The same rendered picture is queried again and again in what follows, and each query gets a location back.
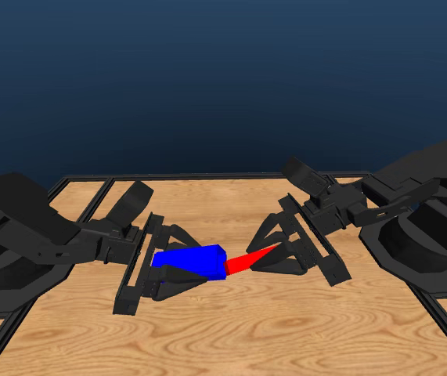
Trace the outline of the blue hollow socket block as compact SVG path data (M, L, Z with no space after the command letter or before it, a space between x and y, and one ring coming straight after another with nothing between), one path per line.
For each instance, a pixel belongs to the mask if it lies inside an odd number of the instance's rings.
M227 277L226 261L225 250L220 245L213 244L196 248L159 251L154 255L151 266L169 265L199 274L209 280L225 280Z

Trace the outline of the thin red peg bar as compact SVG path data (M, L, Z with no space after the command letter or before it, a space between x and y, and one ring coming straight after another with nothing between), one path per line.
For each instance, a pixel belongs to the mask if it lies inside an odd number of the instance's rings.
M224 262L224 269L226 275L232 275L235 273L240 273L244 270L247 270L253 266L257 261L265 257L270 251L276 248L276 245L262 248L257 251L253 251L246 255L241 255L239 257L227 259Z

